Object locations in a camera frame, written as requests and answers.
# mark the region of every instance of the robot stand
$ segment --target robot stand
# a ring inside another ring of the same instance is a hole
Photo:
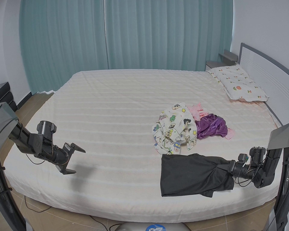
[[[115,231],[190,231],[184,223],[138,223],[126,222]]]

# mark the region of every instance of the white cartoon print clothing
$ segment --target white cartoon print clothing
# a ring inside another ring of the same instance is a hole
[[[197,142],[197,126],[184,102],[164,110],[152,127],[152,134],[160,154],[179,154],[181,144],[187,144],[191,150]]]

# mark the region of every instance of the white bed sheet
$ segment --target white bed sheet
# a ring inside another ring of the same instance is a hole
[[[14,145],[4,166],[19,192],[56,208],[121,221],[175,223],[205,220],[254,208],[278,192],[281,161],[270,186],[235,184],[231,191],[161,197],[161,155],[154,149],[151,126],[160,112],[177,102],[201,102],[236,130],[198,140],[181,154],[199,153],[237,159],[253,146],[267,147],[276,128],[269,110],[256,102],[230,100],[207,72],[178,70],[98,70],[76,73],[33,116],[32,133],[41,120],[57,126],[54,144],[79,145],[62,175],[53,164],[32,164]],[[34,162],[40,160],[31,155]]]

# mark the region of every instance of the white wall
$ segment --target white wall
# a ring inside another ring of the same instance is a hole
[[[289,0],[234,0],[231,52],[241,42],[289,68]]]
[[[18,104],[30,92],[19,41],[21,0],[0,0],[0,83],[8,81]]]

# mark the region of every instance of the white headboard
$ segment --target white headboard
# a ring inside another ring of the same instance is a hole
[[[289,69],[264,53],[241,43],[238,63],[269,96],[269,110],[282,125],[289,123]]]

